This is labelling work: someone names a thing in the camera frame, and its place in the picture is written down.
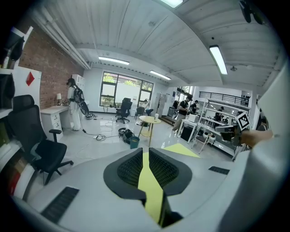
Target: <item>fluorescent light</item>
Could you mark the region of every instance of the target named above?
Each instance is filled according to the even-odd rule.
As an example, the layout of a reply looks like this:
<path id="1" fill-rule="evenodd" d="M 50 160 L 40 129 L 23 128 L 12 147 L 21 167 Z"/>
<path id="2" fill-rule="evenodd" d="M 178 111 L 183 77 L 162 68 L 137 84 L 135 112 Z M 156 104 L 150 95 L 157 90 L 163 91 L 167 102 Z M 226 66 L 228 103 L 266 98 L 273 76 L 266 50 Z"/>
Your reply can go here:
<path id="1" fill-rule="evenodd" d="M 153 73 L 153 74 L 155 74 L 155 75 L 157 75 L 157 76 L 160 76 L 160 77 L 162 77 L 162 78 L 165 78 L 166 80 L 171 80 L 171 78 L 166 77 L 166 76 L 163 76 L 162 74 L 160 74 L 160 73 L 158 73 L 158 72 L 150 71 L 150 73 Z"/>
<path id="2" fill-rule="evenodd" d="M 163 1 L 167 5 L 171 6 L 172 8 L 175 8 L 178 5 L 180 5 L 181 3 L 183 3 L 183 0 L 161 0 L 161 1 Z"/>
<path id="3" fill-rule="evenodd" d="M 213 54 L 213 57 L 216 60 L 218 68 L 221 71 L 221 73 L 227 75 L 227 68 L 226 68 L 225 62 L 223 61 L 222 54 L 221 54 L 221 51 L 219 50 L 219 47 L 217 45 L 210 46 L 209 50 Z"/>
<path id="4" fill-rule="evenodd" d="M 116 63 L 122 63 L 122 64 L 125 64 L 125 65 L 130 64 L 130 62 L 127 62 L 127 61 L 116 60 L 116 59 L 112 59 L 112 58 L 108 58 L 108 57 L 99 57 L 99 60 L 107 60 L 107 61 L 112 61 L 112 62 L 116 62 Z"/>

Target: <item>yellow stripe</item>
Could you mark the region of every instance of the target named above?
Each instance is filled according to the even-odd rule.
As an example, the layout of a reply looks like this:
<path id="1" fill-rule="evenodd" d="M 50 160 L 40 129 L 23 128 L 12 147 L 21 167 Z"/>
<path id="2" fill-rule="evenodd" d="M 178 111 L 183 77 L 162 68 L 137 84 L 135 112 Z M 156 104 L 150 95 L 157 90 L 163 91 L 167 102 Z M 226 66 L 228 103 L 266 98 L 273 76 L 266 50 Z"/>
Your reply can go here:
<path id="1" fill-rule="evenodd" d="M 174 144 L 169 147 L 165 147 L 165 150 L 169 150 L 172 152 L 176 152 L 182 155 L 189 155 L 192 157 L 198 157 L 195 153 L 191 150 L 184 147 L 182 144 Z M 154 175 L 152 174 L 149 168 L 149 153 L 143 153 L 143 169 L 141 171 L 139 177 L 139 185 L 138 189 L 146 192 L 146 204 L 145 209 L 148 214 L 158 223 L 162 205 L 162 195 L 163 190 L 159 186 L 157 180 L 155 179 Z"/>

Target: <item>round table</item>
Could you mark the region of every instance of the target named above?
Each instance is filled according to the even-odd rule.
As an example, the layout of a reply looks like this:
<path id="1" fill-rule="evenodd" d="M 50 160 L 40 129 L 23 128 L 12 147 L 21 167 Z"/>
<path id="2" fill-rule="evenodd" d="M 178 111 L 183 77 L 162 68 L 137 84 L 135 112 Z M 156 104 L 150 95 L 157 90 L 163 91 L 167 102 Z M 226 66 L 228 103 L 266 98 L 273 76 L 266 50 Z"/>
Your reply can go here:
<path id="1" fill-rule="evenodd" d="M 142 120 L 144 122 L 150 123 L 148 132 L 142 131 L 143 126 L 144 126 L 144 123 L 142 123 L 142 127 L 141 127 L 141 130 L 140 130 L 139 135 L 138 135 L 138 137 L 140 137 L 140 135 L 143 135 L 145 137 L 150 137 L 150 140 L 149 140 L 149 146 L 150 146 L 152 131 L 153 131 L 153 124 L 160 123 L 161 120 L 160 119 L 155 120 L 154 117 L 151 117 L 151 116 L 140 116 L 139 118 L 140 118 L 140 120 Z"/>

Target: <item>trash bin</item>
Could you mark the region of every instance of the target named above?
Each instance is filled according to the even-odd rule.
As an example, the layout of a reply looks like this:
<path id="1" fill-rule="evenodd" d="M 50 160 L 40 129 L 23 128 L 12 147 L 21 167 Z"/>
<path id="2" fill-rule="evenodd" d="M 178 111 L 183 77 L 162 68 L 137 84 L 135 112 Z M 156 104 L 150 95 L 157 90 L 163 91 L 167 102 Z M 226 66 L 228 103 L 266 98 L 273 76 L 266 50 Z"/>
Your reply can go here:
<path id="1" fill-rule="evenodd" d="M 130 138 L 130 149 L 134 149 L 138 147 L 140 139 L 136 136 Z"/>

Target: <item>table lamp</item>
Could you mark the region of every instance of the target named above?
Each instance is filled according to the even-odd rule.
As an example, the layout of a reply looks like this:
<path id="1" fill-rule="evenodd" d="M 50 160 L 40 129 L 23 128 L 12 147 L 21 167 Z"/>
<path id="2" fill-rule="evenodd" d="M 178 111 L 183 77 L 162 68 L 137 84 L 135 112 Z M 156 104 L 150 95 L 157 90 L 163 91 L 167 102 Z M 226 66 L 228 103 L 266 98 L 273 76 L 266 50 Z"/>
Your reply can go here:
<path id="1" fill-rule="evenodd" d="M 58 93 L 57 95 L 56 95 L 56 99 L 58 99 L 58 106 L 60 106 L 60 102 L 59 102 L 59 100 L 61 100 L 62 99 L 62 95 L 60 94 L 60 93 Z"/>

